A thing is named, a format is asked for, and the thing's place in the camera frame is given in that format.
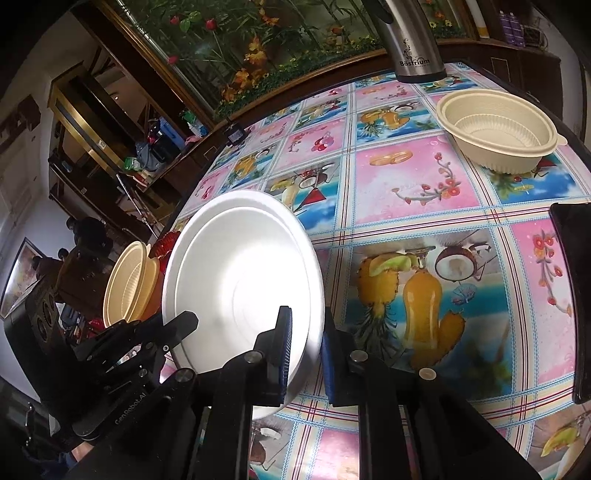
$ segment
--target red object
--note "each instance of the red object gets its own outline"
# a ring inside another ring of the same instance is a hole
[[[215,29],[217,29],[216,19],[215,18],[210,18],[209,20],[207,20],[205,22],[205,28],[207,28],[211,32],[213,32]]]
[[[181,232],[168,232],[160,240],[158,240],[150,250],[152,258],[160,260],[160,271],[166,273],[168,266],[168,259],[173,251],[174,244],[177,242]]]

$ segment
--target purple bottle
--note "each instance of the purple bottle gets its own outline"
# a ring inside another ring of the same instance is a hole
[[[511,30],[513,31],[513,37],[515,38],[515,45],[519,47],[525,47],[525,38],[523,37],[523,29],[521,28],[521,24],[519,20],[515,16],[513,12],[509,12],[509,24],[511,25]]]
[[[509,15],[503,13],[503,10],[501,10],[499,11],[499,18],[501,19],[501,27],[503,27],[503,33],[505,34],[507,43],[517,45],[513,35],[513,29],[511,28],[511,22],[509,21]]]

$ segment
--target stack of bowls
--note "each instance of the stack of bowls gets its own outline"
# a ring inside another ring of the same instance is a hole
[[[146,320],[160,309],[164,275],[150,246],[131,243],[113,267],[103,301],[105,327],[120,320]]]

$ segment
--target blue container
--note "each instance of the blue container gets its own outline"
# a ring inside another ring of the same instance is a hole
[[[179,147],[179,149],[184,148],[184,139],[181,137],[177,131],[173,128],[171,124],[169,124],[164,117],[160,117],[160,131],[169,137],[170,140],[174,142],[174,144]]]

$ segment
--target bottle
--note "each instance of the bottle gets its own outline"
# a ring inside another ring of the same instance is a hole
[[[518,47],[525,47],[525,38],[523,37],[523,28],[519,23],[519,19],[513,12],[509,12],[509,24],[513,31],[513,38],[515,38],[515,45]]]
[[[407,321],[403,340],[406,348],[437,348],[442,294],[441,284],[426,268],[417,270],[406,282],[402,292]]]
[[[511,22],[509,21],[509,15],[503,13],[503,10],[501,10],[499,11],[499,18],[501,19],[501,26],[503,27],[503,33],[505,34],[507,43],[516,45],[513,29],[511,28]]]

